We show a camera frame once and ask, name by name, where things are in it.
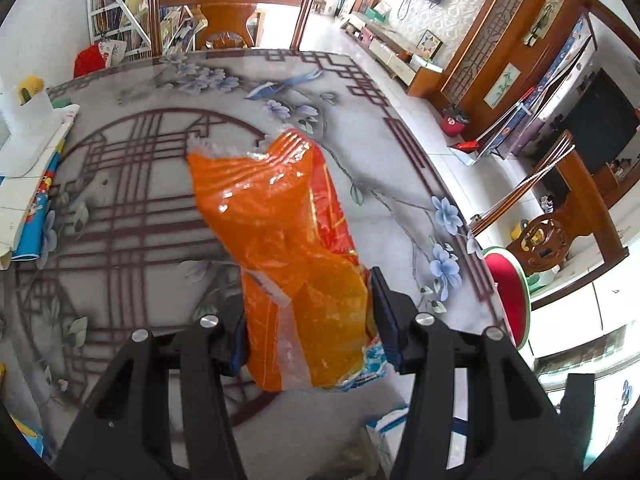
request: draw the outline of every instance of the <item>orange plastic bag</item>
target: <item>orange plastic bag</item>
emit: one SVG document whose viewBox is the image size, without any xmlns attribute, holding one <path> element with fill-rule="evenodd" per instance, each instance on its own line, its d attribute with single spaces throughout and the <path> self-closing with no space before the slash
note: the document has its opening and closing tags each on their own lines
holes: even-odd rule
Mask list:
<svg viewBox="0 0 640 480">
<path fill-rule="evenodd" d="M 357 374 L 368 291 L 320 149 L 289 130 L 264 155 L 188 163 L 198 209 L 242 267 L 258 386 L 331 388 Z"/>
</svg>

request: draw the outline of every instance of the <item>floral patterned table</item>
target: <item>floral patterned table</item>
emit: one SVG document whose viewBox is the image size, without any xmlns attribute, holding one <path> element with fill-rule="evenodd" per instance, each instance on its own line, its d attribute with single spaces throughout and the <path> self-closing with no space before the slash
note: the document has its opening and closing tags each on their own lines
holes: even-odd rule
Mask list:
<svg viewBox="0 0 640 480">
<path fill-rule="evenodd" d="M 494 281 L 443 181 L 349 57 L 199 52 L 124 64 L 49 93 L 81 106 L 50 197 L 50 251 L 4 280 L 10 336 L 50 449 L 133 330 L 173 331 L 241 294 L 238 267 L 194 206 L 189 138 L 242 156 L 292 124 L 324 151 L 361 263 L 452 328 L 504 326 Z M 269 402 L 249 382 L 229 386 L 232 412 Z"/>
</svg>

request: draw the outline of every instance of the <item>dark doorway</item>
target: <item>dark doorway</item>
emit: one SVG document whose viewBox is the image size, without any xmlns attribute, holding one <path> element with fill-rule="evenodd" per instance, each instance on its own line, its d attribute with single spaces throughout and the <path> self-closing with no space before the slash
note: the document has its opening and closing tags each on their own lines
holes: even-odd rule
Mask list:
<svg viewBox="0 0 640 480">
<path fill-rule="evenodd" d="M 568 117 L 562 122 L 560 132 L 569 130 L 591 174 L 596 173 L 622 152 L 636 133 L 640 124 L 634 107 L 612 78 L 600 70 L 589 89 L 584 93 Z M 556 142 L 551 136 L 541 142 L 536 151 L 536 161 L 541 160 Z M 556 205 L 564 202 L 568 188 L 560 174 L 553 170 L 544 179 L 546 189 L 556 197 Z"/>
</svg>

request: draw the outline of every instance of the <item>metal bolt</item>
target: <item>metal bolt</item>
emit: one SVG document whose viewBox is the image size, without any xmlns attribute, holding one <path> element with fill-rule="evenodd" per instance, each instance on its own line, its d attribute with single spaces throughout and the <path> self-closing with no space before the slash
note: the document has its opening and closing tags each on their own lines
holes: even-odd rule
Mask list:
<svg viewBox="0 0 640 480">
<path fill-rule="evenodd" d="M 136 343 L 142 343 L 143 341 L 146 341 L 147 337 L 149 337 L 149 332 L 147 332 L 144 328 L 139 328 L 133 334 L 131 334 L 131 338 Z"/>
<path fill-rule="evenodd" d="M 497 326 L 490 326 L 486 329 L 486 336 L 492 341 L 500 341 L 504 337 L 504 332 Z"/>
<path fill-rule="evenodd" d="M 428 312 L 421 312 L 415 317 L 415 322 L 420 326 L 431 326 L 436 319 Z"/>
<path fill-rule="evenodd" d="M 214 316 L 213 314 L 207 314 L 200 318 L 200 326 L 203 328 L 213 328 L 219 322 L 218 316 Z"/>
</svg>

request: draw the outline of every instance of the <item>wallpaper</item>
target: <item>wallpaper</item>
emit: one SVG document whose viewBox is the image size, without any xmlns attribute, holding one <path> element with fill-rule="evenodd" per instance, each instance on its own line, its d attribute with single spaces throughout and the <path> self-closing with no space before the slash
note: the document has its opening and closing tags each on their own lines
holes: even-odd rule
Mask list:
<svg viewBox="0 0 640 480">
<path fill-rule="evenodd" d="M 445 68 L 462 40 L 471 28 L 485 0 L 442 0 L 433 6 L 427 0 L 412 0 L 409 13 L 404 20 L 398 19 L 398 10 L 403 0 L 384 0 L 391 5 L 391 25 L 400 34 L 418 43 L 425 30 L 429 29 L 443 42 L 434 58 L 437 65 Z"/>
</svg>

